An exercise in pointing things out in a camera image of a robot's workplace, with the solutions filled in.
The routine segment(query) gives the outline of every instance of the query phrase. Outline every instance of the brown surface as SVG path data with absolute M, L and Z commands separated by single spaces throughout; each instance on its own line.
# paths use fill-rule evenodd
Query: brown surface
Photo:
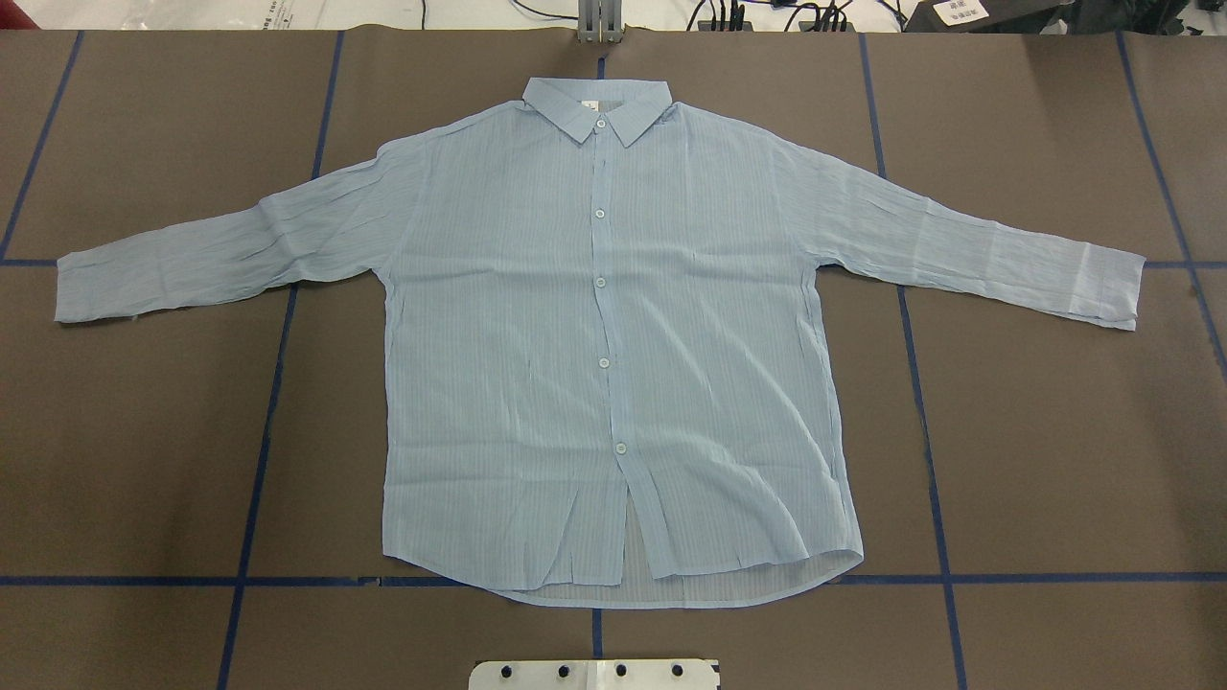
M 229 600 L 228 587 L 2 587 L 0 684 L 213 688 Z
M 1227 584 L 990 584 L 956 592 L 971 688 L 1227 688 Z
M 18 61 L 22 69 L 0 69 L 0 219 L 9 222 L 9 210 L 47 122 L 60 75 L 72 52 L 74 34 L 50 37 L 23 32 L 0 32 L 0 65 Z
M 909 290 L 955 572 L 1227 570 L 1227 387 L 1182 270 L 1137 333 Z
M 0 268 L 0 575 L 233 576 L 285 304 L 63 327 Z
M 229 688 L 463 689 L 482 661 L 591 658 L 590 629 L 585 609 L 469 588 L 255 588 Z
M 335 38 L 87 32 L 7 257 L 54 259 L 309 179 Z
M 1023 230 L 1180 259 L 1113 36 L 870 36 L 869 59 L 891 180 Z
M 940 587 L 837 586 L 746 610 L 604 619 L 605 658 L 718 659 L 724 690 L 955 688 Z
M 1129 34 L 1130 65 L 1193 258 L 1227 260 L 1227 42 Z
M 9 61 L 29 69 L 0 75 L 23 101 L 0 99 L 5 204 L 75 34 L 28 36 L 45 43 Z M 811 38 L 634 29 L 583 47 L 563 29 L 353 29 L 321 167 L 515 98 L 531 75 L 593 76 L 609 53 L 611 79 L 667 79 L 677 98 L 872 169 L 856 38 Z M 307 179 L 335 39 L 88 33 L 9 258 L 242 209 Z M 13 41 L 0 36 L 0 58 Z M 1161 104 L 1180 88 L 1201 103 L 1205 79 L 1155 75 L 1209 74 L 1187 64 L 1202 48 L 1169 45 L 1135 56 L 1140 91 L 1196 258 L 1223 260 L 1202 255 L 1227 225 L 1182 151 L 1217 136 L 1227 110 Z M 1021 227 L 1180 258 L 1113 37 L 870 37 L 869 53 L 892 179 Z M 229 587 L 11 577 L 237 572 L 287 292 L 64 328 L 50 322 L 54 276 L 0 265 L 0 685 L 215 686 Z M 1227 270 L 1200 277 L 1227 327 Z M 853 575 L 936 573 L 896 290 L 840 270 L 818 281 L 867 552 Z M 252 576 L 425 573 L 380 555 L 382 297 L 372 276 L 299 291 Z M 908 301 L 956 573 L 1227 571 L 1227 387 L 1183 269 L 1146 271 L 1136 334 L 935 291 Z M 953 688 L 942 588 L 860 582 L 748 610 L 606 611 L 605 653 L 719 658 L 733 689 Z M 1225 684 L 1221 584 L 956 594 L 973 688 Z M 480 659 L 591 652 L 587 610 L 458 588 L 249 586 L 229 686 L 463 688 Z

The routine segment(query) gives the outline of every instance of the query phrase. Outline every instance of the metal bracket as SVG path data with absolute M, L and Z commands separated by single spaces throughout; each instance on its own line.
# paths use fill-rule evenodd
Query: metal bracket
M 469 690 L 719 690 L 712 659 L 482 662 Z
M 579 0 L 579 42 L 620 43 L 622 0 Z

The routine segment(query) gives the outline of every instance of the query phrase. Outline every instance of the red object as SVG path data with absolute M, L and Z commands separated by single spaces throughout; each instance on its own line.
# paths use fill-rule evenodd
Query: red object
M 0 0 L 0 28 L 38 28 L 13 0 Z

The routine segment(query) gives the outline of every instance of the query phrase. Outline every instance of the shirt sleeve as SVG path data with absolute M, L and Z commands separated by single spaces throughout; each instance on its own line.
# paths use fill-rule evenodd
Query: shirt sleeve
M 422 185 L 421 157 L 402 153 L 380 149 L 252 209 L 67 254 L 56 263 L 55 320 L 220 304 L 378 270 L 407 231 L 407 206 Z
M 836 157 L 777 140 L 784 222 L 821 264 L 1134 330 L 1145 258 L 952 211 Z

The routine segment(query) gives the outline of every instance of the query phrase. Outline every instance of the light blue shirt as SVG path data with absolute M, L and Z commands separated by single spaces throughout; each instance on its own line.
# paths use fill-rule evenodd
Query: light blue shirt
M 534 79 L 253 209 L 69 254 L 55 318 L 374 271 L 385 554 L 537 604 L 736 607 L 864 557 L 823 264 L 1131 330 L 1142 258 L 951 211 L 661 82 Z

